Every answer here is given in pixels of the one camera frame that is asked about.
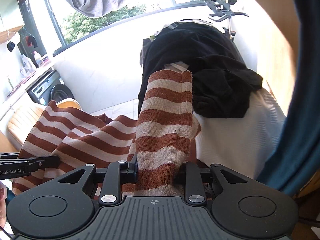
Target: washing machine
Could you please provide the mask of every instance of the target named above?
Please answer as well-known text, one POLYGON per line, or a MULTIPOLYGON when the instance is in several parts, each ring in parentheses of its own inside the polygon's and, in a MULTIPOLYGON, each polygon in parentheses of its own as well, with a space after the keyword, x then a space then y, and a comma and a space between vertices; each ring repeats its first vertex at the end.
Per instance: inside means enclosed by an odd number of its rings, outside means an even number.
POLYGON ((51 100, 58 103, 66 98, 75 99, 56 70, 45 74, 27 92, 32 101, 44 106, 51 100))

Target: metal screw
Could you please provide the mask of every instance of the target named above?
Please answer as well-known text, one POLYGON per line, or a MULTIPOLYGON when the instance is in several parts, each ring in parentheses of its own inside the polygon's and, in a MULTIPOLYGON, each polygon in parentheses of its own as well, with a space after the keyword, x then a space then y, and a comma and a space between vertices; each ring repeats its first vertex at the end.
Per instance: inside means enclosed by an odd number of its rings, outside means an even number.
POLYGON ((104 195, 101 197, 101 201, 105 203, 112 203, 116 200, 117 200, 117 197, 113 195, 104 195))
POLYGON ((204 201, 204 197, 200 195, 192 195, 189 197, 189 200, 193 203, 200 203, 204 201))

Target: tiled floor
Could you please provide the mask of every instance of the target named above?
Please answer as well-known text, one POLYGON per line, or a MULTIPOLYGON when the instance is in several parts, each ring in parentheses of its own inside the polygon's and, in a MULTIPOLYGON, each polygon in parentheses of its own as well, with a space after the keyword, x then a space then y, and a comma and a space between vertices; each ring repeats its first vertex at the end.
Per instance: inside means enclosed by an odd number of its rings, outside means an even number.
POLYGON ((112 107, 108 107, 99 111, 96 111, 94 113, 91 113, 91 115, 101 115, 106 114, 111 119, 115 119, 119 115, 125 115, 131 119, 138 119, 138 99, 134 99, 128 102, 124 102, 119 105, 115 105, 112 107))

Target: tree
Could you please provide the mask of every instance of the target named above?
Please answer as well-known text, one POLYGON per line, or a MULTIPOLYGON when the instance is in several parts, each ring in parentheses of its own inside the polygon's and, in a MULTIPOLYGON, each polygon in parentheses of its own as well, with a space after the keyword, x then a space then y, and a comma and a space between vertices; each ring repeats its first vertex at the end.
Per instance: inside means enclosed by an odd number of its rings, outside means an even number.
POLYGON ((63 24, 60 26, 60 29, 66 42, 70 44, 104 26, 144 12, 145 5, 133 6, 132 8, 125 6, 100 18, 90 18, 79 12, 75 12, 63 19, 63 24))

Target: white towel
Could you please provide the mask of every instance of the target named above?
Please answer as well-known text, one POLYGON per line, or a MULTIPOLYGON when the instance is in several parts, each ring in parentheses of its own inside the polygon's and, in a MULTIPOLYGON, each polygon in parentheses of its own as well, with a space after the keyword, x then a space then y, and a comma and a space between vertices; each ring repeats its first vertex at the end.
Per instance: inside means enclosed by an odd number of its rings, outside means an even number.
POLYGON ((196 137, 197 159, 206 165, 222 164, 255 179, 275 150, 285 115, 265 89, 252 92, 243 118, 205 118, 196 137))

